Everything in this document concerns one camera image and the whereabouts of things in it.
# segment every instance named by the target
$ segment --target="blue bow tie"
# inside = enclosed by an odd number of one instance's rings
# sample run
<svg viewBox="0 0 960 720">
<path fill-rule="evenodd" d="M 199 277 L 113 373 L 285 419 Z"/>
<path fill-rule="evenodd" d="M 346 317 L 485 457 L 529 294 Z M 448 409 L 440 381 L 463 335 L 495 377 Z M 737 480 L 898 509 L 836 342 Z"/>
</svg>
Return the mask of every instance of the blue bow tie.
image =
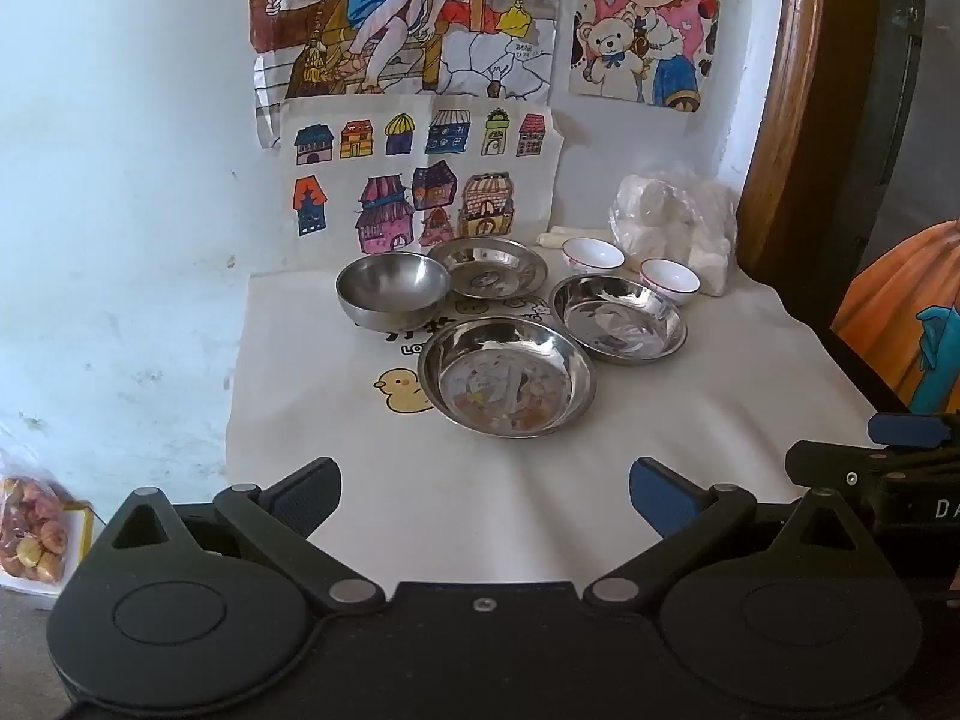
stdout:
<svg viewBox="0 0 960 720">
<path fill-rule="evenodd" d="M 600 55 L 600 58 L 603 59 L 608 68 L 613 67 L 613 65 L 620 67 L 620 63 L 627 58 L 627 52 L 604 53 Z"/>
</svg>

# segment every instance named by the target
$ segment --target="stainless steel dish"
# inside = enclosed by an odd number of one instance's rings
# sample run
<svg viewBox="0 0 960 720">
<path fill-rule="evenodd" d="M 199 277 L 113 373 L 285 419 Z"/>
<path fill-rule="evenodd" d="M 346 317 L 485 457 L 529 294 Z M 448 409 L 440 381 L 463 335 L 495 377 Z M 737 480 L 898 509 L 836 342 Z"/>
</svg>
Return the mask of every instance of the stainless steel dish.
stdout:
<svg viewBox="0 0 960 720">
<path fill-rule="evenodd" d="M 579 275 L 550 293 L 550 311 L 592 357 L 640 365 L 673 354 L 686 341 L 677 307 L 624 278 Z"/>
<path fill-rule="evenodd" d="M 467 298 L 522 298 L 546 279 L 544 258 L 506 238 L 458 238 L 433 247 L 430 257 L 443 263 L 451 288 Z"/>
<path fill-rule="evenodd" d="M 450 274 L 443 265 L 408 251 L 364 257 L 337 276 L 337 297 L 347 316 L 380 333 L 423 327 L 449 291 Z"/>
<path fill-rule="evenodd" d="M 482 317 L 436 333 L 416 373 L 444 416 L 488 436 L 529 439 L 582 415 L 593 363 L 563 333 L 530 319 Z"/>
</svg>

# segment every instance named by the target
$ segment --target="white tablecloth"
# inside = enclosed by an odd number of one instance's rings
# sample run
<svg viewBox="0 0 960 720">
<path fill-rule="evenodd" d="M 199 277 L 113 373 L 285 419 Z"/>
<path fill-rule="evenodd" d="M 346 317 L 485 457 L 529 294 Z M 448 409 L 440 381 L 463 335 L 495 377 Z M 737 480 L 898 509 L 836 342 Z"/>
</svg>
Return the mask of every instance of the white tablecloth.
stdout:
<svg viewBox="0 0 960 720">
<path fill-rule="evenodd" d="M 542 295 L 565 275 L 558 252 L 544 258 Z M 597 362 L 592 408 L 534 440 L 388 410 L 373 383 L 386 367 L 416 369 L 400 351 L 414 341 L 355 327 L 335 276 L 251 279 L 227 475 L 267 487 L 333 457 L 343 498 L 311 541 L 388 592 L 402 580 L 583 586 L 658 539 L 628 496 L 640 456 L 702 487 L 733 482 L 785 502 L 800 494 L 784 474 L 794 442 L 867 442 L 868 402 L 773 290 L 743 274 L 723 298 L 683 308 L 680 352 L 646 367 Z"/>
</svg>

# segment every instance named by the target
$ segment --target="orange roof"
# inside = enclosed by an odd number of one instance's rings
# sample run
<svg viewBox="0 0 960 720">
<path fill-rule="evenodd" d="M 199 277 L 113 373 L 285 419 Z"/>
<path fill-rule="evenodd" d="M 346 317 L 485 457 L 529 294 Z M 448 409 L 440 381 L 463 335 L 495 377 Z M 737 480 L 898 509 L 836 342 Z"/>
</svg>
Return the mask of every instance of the orange roof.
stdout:
<svg viewBox="0 0 960 720">
<path fill-rule="evenodd" d="M 354 132 L 373 132 L 373 125 L 370 123 L 369 119 L 359 119 L 357 122 L 347 122 L 347 126 L 344 127 L 343 134 L 352 134 Z"/>
<path fill-rule="evenodd" d="M 326 202 L 326 195 L 320 189 L 315 175 L 309 175 L 306 178 L 298 178 L 294 187 L 294 211 L 301 210 L 304 207 L 304 196 L 310 191 L 314 205 L 323 205 Z"/>
</svg>

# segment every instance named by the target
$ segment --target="small porcelain bowl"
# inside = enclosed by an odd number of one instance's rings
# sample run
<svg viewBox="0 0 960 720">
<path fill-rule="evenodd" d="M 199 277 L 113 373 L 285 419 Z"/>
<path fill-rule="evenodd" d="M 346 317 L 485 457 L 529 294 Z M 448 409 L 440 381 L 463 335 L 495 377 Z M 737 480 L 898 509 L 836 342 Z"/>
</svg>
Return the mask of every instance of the small porcelain bowl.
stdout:
<svg viewBox="0 0 960 720">
<path fill-rule="evenodd" d="M 688 303 L 700 289 L 700 276 L 673 260 L 644 260 L 640 276 L 655 293 L 678 306 Z"/>
<path fill-rule="evenodd" d="M 575 274 L 606 276 L 626 261 L 622 251 L 598 238 L 571 238 L 563 244 L 563 259 Z"/>
</svg>

